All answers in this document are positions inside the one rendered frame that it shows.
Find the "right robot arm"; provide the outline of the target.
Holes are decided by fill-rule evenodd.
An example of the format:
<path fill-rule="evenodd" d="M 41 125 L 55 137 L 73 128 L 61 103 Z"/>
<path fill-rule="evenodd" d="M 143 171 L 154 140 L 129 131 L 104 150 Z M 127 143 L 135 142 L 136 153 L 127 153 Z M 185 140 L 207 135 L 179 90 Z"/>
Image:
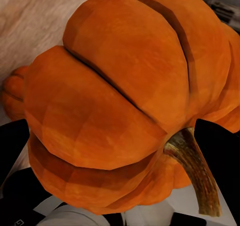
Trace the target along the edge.
<path fill-rule="evenodd" d="M 146 226 L 226 226 L 201 217 L 177 213 L 166 200 L 137 207 Z"/>

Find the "pumpkin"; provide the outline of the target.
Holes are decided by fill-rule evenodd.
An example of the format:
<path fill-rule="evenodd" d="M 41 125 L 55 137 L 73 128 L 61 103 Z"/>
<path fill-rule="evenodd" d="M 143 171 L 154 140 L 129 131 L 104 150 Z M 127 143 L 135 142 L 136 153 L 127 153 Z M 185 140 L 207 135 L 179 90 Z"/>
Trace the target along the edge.
<path fill-rule="evenodd" d="M 221 217 L 198 119 L 240 131 L 240 35 L 203 0 L 87 0 L 63 46 L 25 73 L 30 167 L 46 191 L 97 215 L 193 185 Z"/>
<path fill-rule="evenodd" d="M 27 120 L 23 106 L 23 88 L 25 73 L 28 69 L 29 66 L 16 69 L 3 83 L 4 90 L 0 93 L 0 101 L 6 116 L 12 122 Z"/>

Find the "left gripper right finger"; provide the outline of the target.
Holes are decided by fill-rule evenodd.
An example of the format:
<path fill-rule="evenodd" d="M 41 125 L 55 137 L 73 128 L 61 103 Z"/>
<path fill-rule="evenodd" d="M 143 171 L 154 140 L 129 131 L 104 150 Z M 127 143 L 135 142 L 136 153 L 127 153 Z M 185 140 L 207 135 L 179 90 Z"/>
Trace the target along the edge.
<path fill-rule="evenodd" d="M 240 226 L 240 137 L 216 123 L 198 119 L 194 138 Z"/>

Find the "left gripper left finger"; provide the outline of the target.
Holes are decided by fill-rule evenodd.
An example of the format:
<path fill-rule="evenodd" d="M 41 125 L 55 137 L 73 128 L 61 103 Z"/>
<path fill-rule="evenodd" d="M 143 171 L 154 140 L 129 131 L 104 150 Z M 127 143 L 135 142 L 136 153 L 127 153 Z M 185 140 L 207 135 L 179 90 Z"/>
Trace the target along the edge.
<path fill-rule="evenodd" d="M 0 186 L 29 140 L 29 132 L 30 128 L 26 119 L 0 126 Z"/>

